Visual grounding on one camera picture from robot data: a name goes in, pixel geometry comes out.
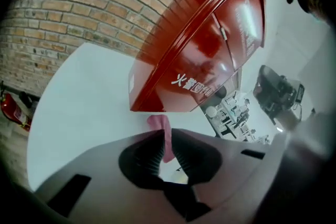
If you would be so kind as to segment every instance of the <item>pink cloth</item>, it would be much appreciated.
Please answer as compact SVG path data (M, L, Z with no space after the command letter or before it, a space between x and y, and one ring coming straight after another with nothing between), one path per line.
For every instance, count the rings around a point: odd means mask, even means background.
M175 158L172 150L172 128L166 115L151 115L147 119L151 130L164 130L164 156L163 162L168 163Z

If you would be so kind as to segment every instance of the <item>wooden floor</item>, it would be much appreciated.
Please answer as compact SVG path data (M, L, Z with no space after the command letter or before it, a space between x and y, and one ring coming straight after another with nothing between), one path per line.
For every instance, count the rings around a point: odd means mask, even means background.
M27 113L27 108L13 95L19 106ZM27 145L29 133L19 125L9 121L0 111L0 154L12 180L30 189L27 178Z

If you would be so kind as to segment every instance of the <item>red metal cabinet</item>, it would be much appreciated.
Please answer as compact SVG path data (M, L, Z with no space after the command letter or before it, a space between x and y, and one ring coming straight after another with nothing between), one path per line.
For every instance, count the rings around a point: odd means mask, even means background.
M193 110L262 46L264 21L264 0L175 0L130 71L131 110Z

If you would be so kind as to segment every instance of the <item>white table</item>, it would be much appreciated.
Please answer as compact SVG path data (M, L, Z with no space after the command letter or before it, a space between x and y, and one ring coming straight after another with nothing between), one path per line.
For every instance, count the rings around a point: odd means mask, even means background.
M36 109L27 151L29 185L35 191L49 176L92 147L150 130L150 114L131 112L128 73L134 59L85 43L59 68ZM215 136L200 108L168 116L172 128ZM179 168L161 167L163 179Z

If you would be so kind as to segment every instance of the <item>fire extinguisher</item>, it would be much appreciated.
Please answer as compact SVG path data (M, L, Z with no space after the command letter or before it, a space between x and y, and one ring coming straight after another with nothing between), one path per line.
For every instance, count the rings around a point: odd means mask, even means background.
M20 125L27 132L30 130L31 118L27 116L22 109L17 105L13 97L9 93L4 93L5 88L1 82L1 110L5 117Z

